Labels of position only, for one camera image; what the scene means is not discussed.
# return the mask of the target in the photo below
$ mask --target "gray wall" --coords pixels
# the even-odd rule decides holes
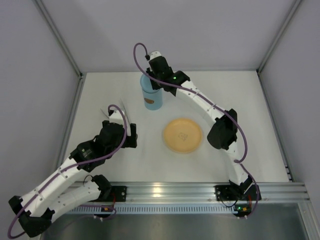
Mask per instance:
[[[262,73],[292,171],[320,220],[320,1],[306,0]]]
[[[293,1],[43,0],[84,72],[136,71],[137,42],[176,69],[255,70]]]
[[[57,160],[76,86],[76,74],[32,1],[2,0],[0,239],[7,239],[14,217],[8,200],[40,184]]]

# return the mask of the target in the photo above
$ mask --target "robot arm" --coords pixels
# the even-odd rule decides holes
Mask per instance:
[[[83,203],[107,199],[112,186],[103,175],[94,176],[84,186],[62,193],[75,181],[104,164],[106,159],[76,166],[77,164],[106,156],[119,147],[125,134],[124,120],[129,127],[122,148],[137,147],[136,125],[129,125],[128,118],[123,119],[122,115],[119,110],[110,110],[109,120],[102,122],[99,135],[80,143],[64,163],[38,187],[23,196],[14,196],[9,200],[16,215],[25,208],[18,219],[29,237],[43,233],[57,218]]]
[[[222,113],[225,111],[235,121],[237,121],[237,112],[233,109],[224,110],[216,104],[209,104],[210,101],[205,101],[202,97],[208,99],[203,93],[198,90],[190,78],[182,71],[173,72],[168,65],[167,60],[159,51],[153,51],[146,56],[150,68],[147,68],[146,73],[161,82],[151,80],[151,85],[154,90],[163,88],[164,91],[170,92],[175,97],[188,103],[211,127],[207,135],[208,142],[215,149],[222,149],[228,156],[225,161],[226,169],[229,175],[230,186],[225,194],[233,194],[236,199],[243,199],[246,192],[251,189],[250,194],[254,198],[256,190],[252,187],[251,177],[244,171],[240,164],[234,162],[241,158],[237,144],[237,126],[232,120]]]

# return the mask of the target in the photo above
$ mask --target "white tabletop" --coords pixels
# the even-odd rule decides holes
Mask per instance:
[[[288,182],[257,73],[254,71],[185,72],[207,97],[219,106],[235,109],[238,123],[248,142],[244,165],[257,182]],[[206,122],[186,103],[163,92],[163,106],[156,111],[145,108],[139,72],[88,73],[76,112],[67,155],[79,143],[99,134],[110,104],[120,101],[137,125],[137,148],[117,152],[91,172],[103,174],[111,182],[227,182],[222,151],[207,142]],[[188,154],[169,150],[162,133],[171,120],[190,118],[202,128],[200,147]],[[240,151],[243,139],[237,133]]]

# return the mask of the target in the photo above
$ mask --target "purple cable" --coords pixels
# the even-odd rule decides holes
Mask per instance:
[[[120,145],[119,145],[114,151],[112,151],[111,153],[109,153],[109,154],[107,154],[107,155],[105,155],[105,156],[101,156],[101,157],[98,157],[98,158],[96,158],[96,159],[91,159],[91,160],[87,160],[87,161],[83,161],[83,162],[79,162],[79,163],[75,163],[75,164],[72,164],[72,165],[70,165],[70,166],[67,166],[66,168],[64,168],[64,169],[61,170],[61,173],[66,172],[67,170],[69,170],[69,169],[71,169],[71,168],[74,168],[74,167],[77,167],[77,166],[81,166],[81,165],[85,165],[85,164],[91,164],[91,163],[94,163],[94,162],[97,162],[97,161],[105,160],[105,159],[109,158],[110,156],[112,156],[113,154],[115,154],[115,153],[122,147],[122,145],[125,143],[126,137],[127,137],[127,127],[128,127],[128,126],[127,126],[126,118],[125,118],[125,115],[123,114],[123,112],[121,111],[121,109],[120,109],[117,105],[111,104],[111,105],[109,105],[108,109],[110,109],[110,108],[116,108],[116,109],[120,112],[121,117],[122,117],[123,122],[124,122],[124,134],[123,134],[123,139],[122,139]],[[52,181],[53,181],[54,179],[56,179],[59,175],[60,175],[60,174],[57,173],[57,174],[55,174],[49,181],[47,181],[47,182],[45,183],[45,185],[43,185],[43,187],[40,188],[40,190],[38,191],[39,194],[40,194],[44,189],[46,189],[46,187],[48,187],[49,184],[52,183]],[[38,196],[38,195],[34,195],[34,196],[21,208],[21,210],[17,213],[17,215],[15,215],[14,219],[12,220],[12,222],[11,222],[9,228],[8,228],[7,237],[8,237],[9,239],[17,239],[17,238],[21,237],[23,234],[25,234],[25,232],[22,232],[22,233],[20,233],[20,234],[18,234],[18,235],[16,235],[16,236],[12,236],[12,235],[11,235],[11,231],[12,231],[12,228],[14,227],[16,221],[17,221],[18,218],[20,217],[20,215],[21,215],[21,214],[23,213],[23,211],[36,199],[37,196]]]
[[[177,88],[177,89],[185,90],[185,91],[190,92],[190,93],[193,93],[193,94],[197,94],[196,91],[193,91],[193,90],[188,89],[188,88],[186,88],[186,87],[179,86],[179,85],[175,85],[175,84],[171,84],[171,83],[167,83],[167,82],[158,80],[158,79],[156,79],[156,78],[148,75],[148,74],[142,69],[142,67],[139,65],[138,60],[137,60],[136,49],[137,49],[137,46],[139,46],[139,45],[144,48],[145,55],[146,55],[146,56],[148,55],[147,47],[146,47],[143,43],[138,42],[138,43],[136,43],[136,44],[134,45],[134,47],[133,47],[133,59],[134,59],[134,62],[135,62],[135,65],[137,66],[137,68],[138,68],[144,75],[146,75],[149,79],[151,79],[151,80],[153,80],[153,81],[155,81],[155,82],[157,82],[157,83],[159,83],[159,84],[167,85],[167,86],[174,87],[174,88]],[[200,98],[202,98],[204,101],[206,101],[209,105],[211,105],[211,106],[214,105],[209,99],[207,99],[207,98],[206,98],[205,96],[203,96],[202,94],[198,93],[197,95],[198,95]],[[237,121],[236,121],[232,116],[230,116],[230,114],[228,114],[226,111],[224,111],[223,109],[221,109],[221,108],[218,107],[217,105],[214,105],[213,107],[214,107],[215,109],[219,110],[219,111],[220,111],[221,113],[223,113],[224,115],[226,115],[226,116],[234,123],[234,125],[239,129],[239,132],[240,132],[241,135],[242,135],[243,142],[244,142],[244,153],[243,153],[243,156],[242,156],[242,158],[241,158],[240,160],[235,159],[234,162],[241,165],[242,169],[252,178],[252,181],[253,181],[254,184],[255,184],[255,189],[256,189],[257,195],[256,195],[255,205],[254,205],[251,213],[249,214],[249,215],[251,215],[251,214],[255,211],[255,209],[256,209],[256,207],[257,207],[257,205],[258,205],[259,192],[260,192],[260,191],[259,191],[259,187],[258,187],[258,185],[257,185],[257,183],[256,183],[256,180],[252,177],[252,175],[248,172],[248,170],[241,164],[241,163],[245,160],[245,158],[246,158],[246,156],[247,156],[247,153],[248,153],[247,138],[246,138],[245,133],[244,133],[244,131],[242,130],[242,128],[239,126],[239,124],[237,123]]]

